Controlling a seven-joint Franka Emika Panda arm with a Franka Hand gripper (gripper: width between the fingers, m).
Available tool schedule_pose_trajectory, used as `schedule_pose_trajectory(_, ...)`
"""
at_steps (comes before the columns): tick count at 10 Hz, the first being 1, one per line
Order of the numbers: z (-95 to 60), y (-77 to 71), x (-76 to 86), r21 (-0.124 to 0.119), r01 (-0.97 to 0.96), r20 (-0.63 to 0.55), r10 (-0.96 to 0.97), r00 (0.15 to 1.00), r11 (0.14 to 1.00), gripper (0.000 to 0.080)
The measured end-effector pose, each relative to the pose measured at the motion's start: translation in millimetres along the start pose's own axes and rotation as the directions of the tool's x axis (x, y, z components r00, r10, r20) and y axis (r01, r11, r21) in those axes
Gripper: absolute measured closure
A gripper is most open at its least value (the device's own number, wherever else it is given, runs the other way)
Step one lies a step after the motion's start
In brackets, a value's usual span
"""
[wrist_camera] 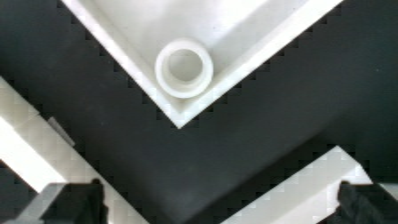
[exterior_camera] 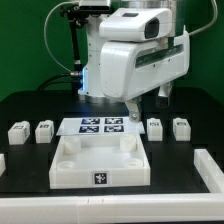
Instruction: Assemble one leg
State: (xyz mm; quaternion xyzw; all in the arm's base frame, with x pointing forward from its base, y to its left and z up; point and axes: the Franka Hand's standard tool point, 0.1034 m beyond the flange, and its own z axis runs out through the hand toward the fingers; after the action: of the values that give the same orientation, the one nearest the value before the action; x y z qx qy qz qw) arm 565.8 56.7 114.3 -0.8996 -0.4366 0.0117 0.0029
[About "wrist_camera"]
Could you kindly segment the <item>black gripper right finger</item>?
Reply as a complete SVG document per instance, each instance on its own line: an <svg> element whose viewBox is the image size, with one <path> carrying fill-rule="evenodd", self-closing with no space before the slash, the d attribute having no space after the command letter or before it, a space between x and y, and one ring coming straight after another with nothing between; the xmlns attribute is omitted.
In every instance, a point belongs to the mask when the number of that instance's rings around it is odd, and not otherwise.
<svg viewBox="0 0 398 224"><path fill-rule="evenodd" d="M324 224L398 224L398 199L379 184L340 183L338 208Z"/></svg>

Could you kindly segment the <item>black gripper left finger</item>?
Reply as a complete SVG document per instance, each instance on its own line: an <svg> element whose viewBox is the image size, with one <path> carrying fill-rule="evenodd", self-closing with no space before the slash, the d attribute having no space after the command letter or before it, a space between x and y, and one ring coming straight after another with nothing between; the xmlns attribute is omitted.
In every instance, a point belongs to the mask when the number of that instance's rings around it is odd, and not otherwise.
<svg viewBox="0 0 398 224"><path fill-rule="evenodd" d="M18 224L109 224L105 187L89 183L52 183L24 209Z"/></svg>

